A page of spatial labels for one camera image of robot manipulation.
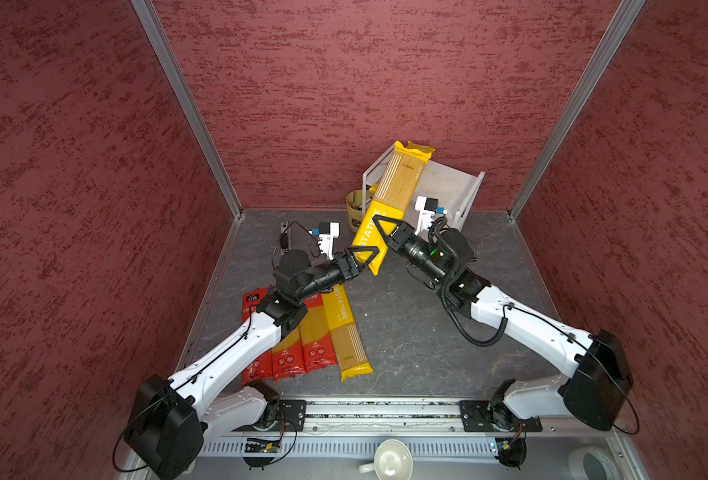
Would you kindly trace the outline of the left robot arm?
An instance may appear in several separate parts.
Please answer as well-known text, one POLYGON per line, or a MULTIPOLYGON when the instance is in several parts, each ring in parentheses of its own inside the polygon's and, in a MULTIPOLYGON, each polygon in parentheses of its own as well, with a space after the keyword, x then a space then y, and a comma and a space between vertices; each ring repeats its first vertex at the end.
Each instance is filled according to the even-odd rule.
POLYGON ((313 265, 303 250, 282 255, 274 286, 249 319, 189 367, 139 387, 120 435, 160 479, 175 479, 195 460, 218 422, 207 416, 217 396, 255 359, 296 330, 306 300, 356 278, 378 256, 376 246, 354 246, 313 265))

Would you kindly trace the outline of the yellow pasta bag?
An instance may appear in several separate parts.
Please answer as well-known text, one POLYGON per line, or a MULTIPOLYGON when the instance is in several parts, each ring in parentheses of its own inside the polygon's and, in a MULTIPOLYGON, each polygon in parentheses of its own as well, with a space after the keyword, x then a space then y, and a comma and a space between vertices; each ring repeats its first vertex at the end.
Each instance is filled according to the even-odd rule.
POLYGON ((425 163, 430 161, 435 152, 433 147, 416 144, 412 141, 408 142, 406 149, 409 155, 419 158, 425 163))
POLYGON ((362 343, 344 286, 335 286, 331 293, 322 295, 322 300, 341 381, 372 374, 373 368, 362 343))
MULTIPOLYGON (((407 145, 396 141, 363 175, 363 185, 367 186, 371 179, 376 190, 352 245, 377 246, 380 249, 377 258, 368 266, 375 276, 379 274, 388 247, 373 223, 373 216, 380 214, 403 219, 416 186, 429 163, 409 155, 406 147, 407 145)), ((361 261, 365 260, 363 254, 358 254, 357 257, 361 261)))

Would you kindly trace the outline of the white two-tier shelf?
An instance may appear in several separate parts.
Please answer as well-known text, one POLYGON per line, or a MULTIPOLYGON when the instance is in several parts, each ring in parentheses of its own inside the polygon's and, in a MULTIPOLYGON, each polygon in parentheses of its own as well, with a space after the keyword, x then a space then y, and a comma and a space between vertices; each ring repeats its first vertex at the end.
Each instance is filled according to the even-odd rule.
POLYGON ((411 197, 405 220, 416 227, 419 220, 419 212, 415 209, 417 197, 436 198, 439 207, 444 209, 448 225, 462 230, 484 176, 484 171, 478 175, 471 175, 430 160, 411 197))

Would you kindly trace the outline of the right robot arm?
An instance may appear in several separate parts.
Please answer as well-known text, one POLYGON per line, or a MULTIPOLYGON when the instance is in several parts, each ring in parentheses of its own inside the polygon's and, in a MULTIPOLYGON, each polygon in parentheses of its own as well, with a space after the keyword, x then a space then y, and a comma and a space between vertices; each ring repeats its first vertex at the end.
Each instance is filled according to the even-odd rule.
POLYGON ((553 319, 509 296, 470 267, 475 251, 467 238, 435 220, 422 238, 409 223, 376 215, 386 246, 423 272, 461 335, 478 347, 510 337, 540 355, 557 374, 505 381, 488 401, 484 419, 498 431, 514 431, 532 419, 570 416, 610 431, 634 380, 620 339, 607 330, 592 334, 553 319))

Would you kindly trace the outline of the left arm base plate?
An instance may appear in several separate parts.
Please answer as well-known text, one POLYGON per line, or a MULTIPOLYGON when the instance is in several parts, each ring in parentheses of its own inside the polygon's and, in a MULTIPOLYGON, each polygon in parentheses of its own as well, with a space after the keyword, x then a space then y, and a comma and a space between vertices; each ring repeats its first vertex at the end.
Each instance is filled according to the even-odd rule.
POLYGON ((307 407, 306 400, 271 400, 257 422, 238 427, 236 432, 301 432, 304 429, 307 407))

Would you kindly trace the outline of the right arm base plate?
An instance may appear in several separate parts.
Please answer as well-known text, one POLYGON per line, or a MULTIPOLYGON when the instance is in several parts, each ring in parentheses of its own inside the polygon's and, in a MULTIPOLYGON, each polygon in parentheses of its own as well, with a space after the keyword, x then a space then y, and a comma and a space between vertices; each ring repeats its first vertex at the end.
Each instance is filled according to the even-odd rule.
POLYGON ((522 420, 502 403, 491 405, 490 401, 461 400, 458 403, 464 431, 469 433, 530 433, 542 432, 539 418, 522 420))

